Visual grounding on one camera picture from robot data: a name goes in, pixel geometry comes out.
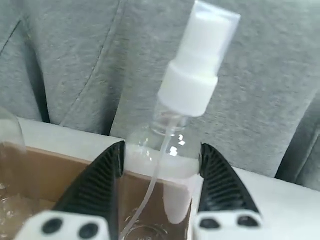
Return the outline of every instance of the white spray nozzle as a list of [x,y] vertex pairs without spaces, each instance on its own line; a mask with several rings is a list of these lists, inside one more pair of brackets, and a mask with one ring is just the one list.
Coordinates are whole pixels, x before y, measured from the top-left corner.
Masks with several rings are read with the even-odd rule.
[[239,20],[239,14],[197,1],[174,60],[177,68],[216,76]]
[[158,93],[163,105],[190,117],[205,113],[240,17],[220,7],[195,2],[180,48]]

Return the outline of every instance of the transparent container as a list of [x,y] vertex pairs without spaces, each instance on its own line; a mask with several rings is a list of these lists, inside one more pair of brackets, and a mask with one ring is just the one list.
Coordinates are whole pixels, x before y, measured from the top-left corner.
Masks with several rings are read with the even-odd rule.
[[153,193],[126,240],[187,239],[192,195],[200,169],[201,142],[187,129],[188,117],[160,103],[150,124],[126,139],[124,174],[119,185],[119,230],[124,230],[141,205],[155,172],[156,160],[171,119],[178,119]]
[[18,119],[0,107],[0,240],[13,239],[38,210],[32,176]]

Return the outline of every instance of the gray fabric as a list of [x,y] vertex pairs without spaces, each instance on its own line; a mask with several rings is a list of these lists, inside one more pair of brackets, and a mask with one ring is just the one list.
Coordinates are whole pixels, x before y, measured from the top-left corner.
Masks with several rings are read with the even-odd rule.
[[320,92],[306,111],[276,178],[320,191]]
[[34,92],[39,71],[27,41],[20,16],[10,0],[1,0],[0,106],[15,115],[41,121],[43,118]]
[[122,91],[118,51],[126,48],[115,31],[124,1],[23,0],[17,6],[42,70],[51,123],[109,134]]
[[[234,166],[274,176],[319,87],[320,2],[209,2],[242,20],[207,113],[191,128]],[[10,38],[0,28],[0,43],[9,39],[0,61],[11,65],[0,64],[0,88],[9,89],[1,104],[20,117],[47,115],[53,124],[100,134],[109,134],[114,120],[111,134],[125,138],[152,113],[193,0],[15,3],[21,12],[4,22],[28,31],[31,44],[23,32]],[[0,8],[0,18],[8,8]],[[23,25],[17,25],[20,14]]]
[[[211,0],[242,15],[207,113],[191,128],[232,165],[274,177],[319,87],[320,1]],[[126,83],[111,135],[150,118],[193,1],[129,1]]]

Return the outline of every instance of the cardboard box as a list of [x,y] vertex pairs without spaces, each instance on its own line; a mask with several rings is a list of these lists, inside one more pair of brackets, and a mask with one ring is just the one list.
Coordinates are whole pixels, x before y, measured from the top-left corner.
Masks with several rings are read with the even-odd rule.
[[[7,143],[0,144],[0,153],[0,184],[5,186],[0,192],[0,239],[4,240],[12,239],[32,212],[51,209],[91,163],[31,147],[21,155],[15,146]],[[14,217],[7,217],[16,209],[19,211]]]
[[[23,196],[22,201],[11,201],[13,203],[10,204],[10,208],[13,210],[18,208],[23,209],[26,206],[26,202],[28,203],[30,201],[29,199],[36,199],[36,201],[32,201],[38,203],[35,210],[33,210],[34,215],[43,210],[52,209],[55,203],[61,198],[61,196],[67,190],[67,188],[86,169],[86,167],[89,164],[91,164],[90,161],[31,147],[28,147],[27,154],[21,157],[17,155],[16,147],[12,147],[12,145],[6,145],[5,147],[5,152],[7,155],[5,156],[5,159],[10,160],[10,164],[14,162],[13,166],[15,168],[15,175],[11,178],[14,181],[14,184],[12,185],[20,185],[20,187],[18,188],[18,192],[21,193],[21,195]],[[0,155],[0,175],[1,170],[5,169],[5,166],[3,166],[3,164],[6,161],[3,160],[4,158],[2,157],[1,159]],[[140,203],[142,202],[145,196],[145,192],[147,191],[149,182],[149,180],[143,179],[130,180],[128,184],[132,186],[131,189],[133,190],[133,192],[129,193],[131,193],[132,196],[135,196],[135,198],[130,199],[130,202],[124,203],[121,196],[119,196],[119,204],[126,204],[126,209],[135,209],[136,207],[139,207]],[[137,185],[141,188],[140,194],[134,191],[137,189]],[[181,192],[183,190],[180,189],[179,191],[178,187],[170,184],[166,184],[166,187],[173,189],[173,191],[176,192]],[[8,188],[7,192],[8,195],[14,196],[17,194],[17,189]],[[149,223],[152,222],[151,218],[154,218],[156,219],[157,223],[160,223],[167,229],[170,229],[170,239],[186,239],[190,216],[190,208],[188,213],[186,214],[186,220],[184,220],[181,224],[177,224],[178,227],[176,225],[173,226],[172,224],[169,224],[167,216],[164,212],[164,205],[156,204],[159,201],[159,199],[163,198],[163,194],[164,183],[157,183],[153,191],[153,194],[150,198],[150,203],[152,204],[149,207],[146,207],[147,211],[144,211],[144,213],[142,213],[142,215],[140,216],[140,220],[145,220]],[[6,225],[3,225],[2,229],[0,228],[0,239],[3,239],[1,238],[1,231],[7,232],[8,228],[10,228],[9,236],[14,236],[15,233],[19,230],[18,227],[22,225],[23,221],[26,219],[26,216],[28,216],[29,214],[28,211],[21,211],[23,211],[21,217],[16,217],[14,221],[8,220]],[[149,229],[144,229],[143,231],[139,230],[136,234],[141,236],[148,236],[148,234],[153,234],[153,232],[150,232]],[[12,237],[6,237],[4,239],[11,240]],[[136,235],[132,235],[129,239],[138,238]]]

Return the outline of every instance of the clear plastic bottle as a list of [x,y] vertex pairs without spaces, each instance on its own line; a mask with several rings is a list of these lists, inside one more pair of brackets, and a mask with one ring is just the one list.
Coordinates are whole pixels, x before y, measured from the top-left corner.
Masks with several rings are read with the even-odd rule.
[[175,59],[164,74],[151,123],[126,139],[119,186],[120,240],[186,240],[200,170],[202,116],[240,15],[196,1]]
[[10,240],[38,210],[37,185],[18,119],[0,107],[0,239]]
[[200,168],[201,142],[196,134],[187,131],[187,116],[174,113],[161,103],[154,110],[152,122],[138,127],[126,139],[125,171],[120,180],[120,230],[131,220],[147,193],[172,119],[176,120],[176,127],[166,155],[160,160],[157,182],[127,235],[128,240],[186,238],[195,176]]

